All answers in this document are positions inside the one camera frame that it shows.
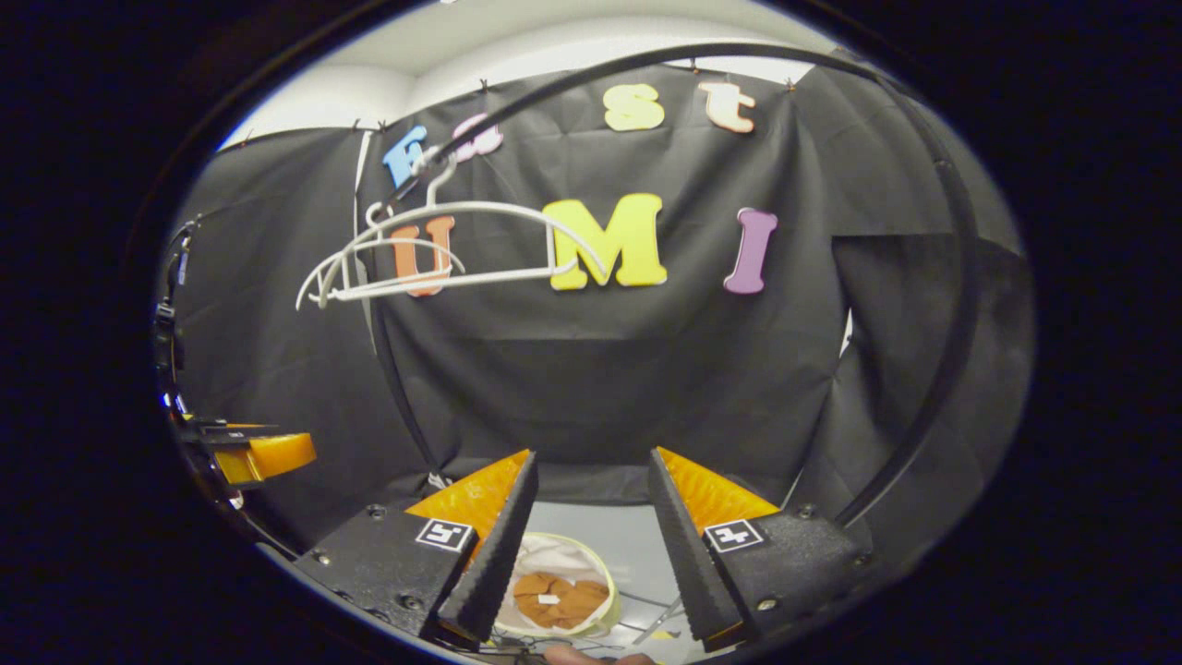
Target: hanger hook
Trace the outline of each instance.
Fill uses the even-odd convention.
[[[429,164],[431,159],[435,158],[435,155],[437,155],[439,151],[440,151],[439,145],[431,145],[430,148],[423,150],[423,154],[420,155],[418,158],[415,159],[414,165],[410,167],[410,174],[416,177],[420,174],[422,174],[423,170],[427,168],[427,164]],[[435,191],[440,188],[441,184],[443,184],[444,182],[450,180],[453,175],[455,175],[455,169],[457,165],[459,162],[456,161],[455,152],[449,154],[447,156],[447,168],[443,169],[443,172],[436,175],[435,178],[431,180],[431,182],[427,185],[428,208],[435,204]]]

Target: white ceiling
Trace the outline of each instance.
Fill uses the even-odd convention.
[[[456,0],[449,5],[427,2],[337,50],[320,64],[383,66],[414,77],[514,34],[622,15],[708,20],[817,52],[833,47],[812,28],[751,0]]]

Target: curved black rod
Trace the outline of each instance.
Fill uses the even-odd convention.
[[[715,44],[691,44],[686,46],[674,46],[660,48],[634,56],[626,56],[615,60],[577,71],[548,83],[533,92],[522,94],[505,106],[488,113],[479,123],[470,126],[452,141],[444,143],[436,152],[435,157],[426,165],[437,165],[447,155],[456,148],[472,141],[480,132],[494,124],[509,118],[520,111],[544,100],[584,85],[606,76],[638,69],[652,64],[669,60],[682,60],[687,58],[701,58],[712,56],[752,56],[765,58],[781,58],[813,63],[825,67],[844,71],[877,83],[891,97],[908,122],[923,141],[928,154],[931,156],[933,165],[940,177],[940,184],[944,197],[948,201],[948,210],[952,217],[953,233],[960,254],[960,289],[956,302],[953,307],[953,318],[948,325],[948,335],[944,339],[944,348],[941,352],[928,391],[920,403],[911,424],[904,431],[902,441],[891,452],[890,458],[882,469],[870,480],[866,487],[846,506],[837,516],[837,524],[847,528],[862,519],[895,483],[902,478],[911,463],[923,450],[928,433],[935,424],[953,389],[960,382],[965,369],[968,365],[969,352],[973,346],[973,338],[978,324],[978,307],[980,300],[980,283],[978,274],[976,255],[976,217],[973,213],[973,204],[968,196],[968,188],[965,185],[960,171],[952,161],[948,149],[943,145],[935,131],[928,125],[923,116],[915,109],[911,102],[900,91],[902,87],[897,82],[890,80],[876,71],[847,63],[845,60],[792,48],[774,44],[749,44],[749,43],[715,43]]]

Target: gray floor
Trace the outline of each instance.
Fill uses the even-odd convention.
[[[608,565],[621,592],[619,622],[611,633],[595,640],[574,639],[576,648],[595,658],[647,653],[665,665],[706,658],[701,643],[689,634],[651,506],[605,508],[539,502],[533,506],[526,530],[566,536],[587,546]],[[545,646],[538,645],[538,651]]]

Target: yellow letter m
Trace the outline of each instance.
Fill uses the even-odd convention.
[[[624,286],[651,286],[661,283],[668,276],[668,270],[661,265],[657,256],[657,211],[661,210],[661,197],[656,194],[629,194],[616,203],[616,210],[611,213],[608,228],[599,226],[583,201],[566,198],[554,201],[541,209],[556,220],[566,224],[567,228],[583,237],[590,245],[599,259],[603,260],[608,274],[600,274],[595,261],[586,255],[574,240],[554,229],[554,262],[566,265],[574,256],[583,259],[583,263],[596,282],[600,286],[608,283],[611,276],[611,268],[616,265],[616,259],[623,254],[619,269],[616,270],[616,281]],[[574,269],[550,278],[550,285],[556,291],[569,291],[582,288],[587,283],[587,274],[576,265]]]

